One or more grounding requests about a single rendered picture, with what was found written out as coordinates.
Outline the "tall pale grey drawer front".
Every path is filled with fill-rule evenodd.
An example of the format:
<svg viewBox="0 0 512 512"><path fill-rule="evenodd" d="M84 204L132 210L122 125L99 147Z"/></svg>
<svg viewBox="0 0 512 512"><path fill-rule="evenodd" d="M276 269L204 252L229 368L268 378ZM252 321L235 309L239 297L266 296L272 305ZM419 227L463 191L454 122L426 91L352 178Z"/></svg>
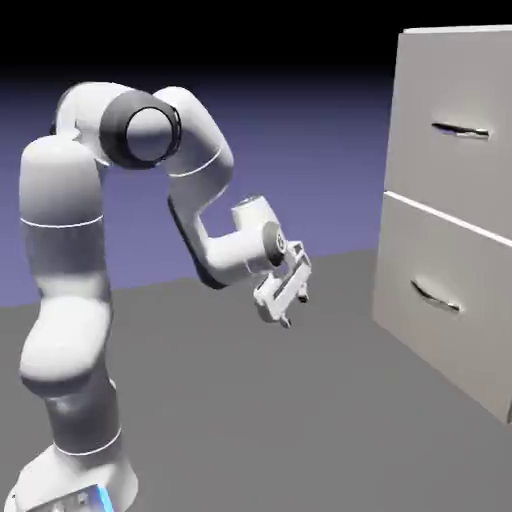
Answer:
<svg viewBox="0 0 512 512"><path fill-rule="evenodd" d="M400 35L385 188L512 239L512 26Z"/></svg>

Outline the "pale grey cabinet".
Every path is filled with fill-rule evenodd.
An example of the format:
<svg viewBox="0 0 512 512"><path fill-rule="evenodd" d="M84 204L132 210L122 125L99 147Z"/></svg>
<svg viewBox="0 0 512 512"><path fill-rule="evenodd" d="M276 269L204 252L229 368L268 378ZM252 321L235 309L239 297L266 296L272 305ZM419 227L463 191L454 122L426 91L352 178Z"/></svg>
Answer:
<svg viewBox="0 0 512 512"><path fill-rule="evenodd" d="M399 36L373 316L512 424L512 25Z"/></svg>

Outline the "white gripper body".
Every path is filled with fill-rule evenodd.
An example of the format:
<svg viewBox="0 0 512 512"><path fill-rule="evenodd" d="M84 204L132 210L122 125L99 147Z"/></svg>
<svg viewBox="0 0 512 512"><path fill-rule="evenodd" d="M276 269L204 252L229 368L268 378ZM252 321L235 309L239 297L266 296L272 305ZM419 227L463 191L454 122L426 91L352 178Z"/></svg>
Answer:
<svg viewBox="0 0 512 512"><path fill-rule="evenodd" d="M311 262L305 253L287 253L281 265L270 271L253 291L260 318L266 323L280 323L283 314L288 316L288 308L297 299L301 285L308 285L311 272Z"/></svg>

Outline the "short pale grey drawer front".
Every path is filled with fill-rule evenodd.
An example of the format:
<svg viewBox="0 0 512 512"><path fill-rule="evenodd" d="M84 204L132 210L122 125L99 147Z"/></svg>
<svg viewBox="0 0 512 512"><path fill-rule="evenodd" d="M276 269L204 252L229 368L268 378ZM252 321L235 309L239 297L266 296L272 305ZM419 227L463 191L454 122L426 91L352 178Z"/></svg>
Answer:
<svg viewBox="0 0 512 512"><path fill-rule="evenodd" d="M425 301L417 279L461 313ZM384 195L375 321L512 424L512 240L393 192Z"/></svg>

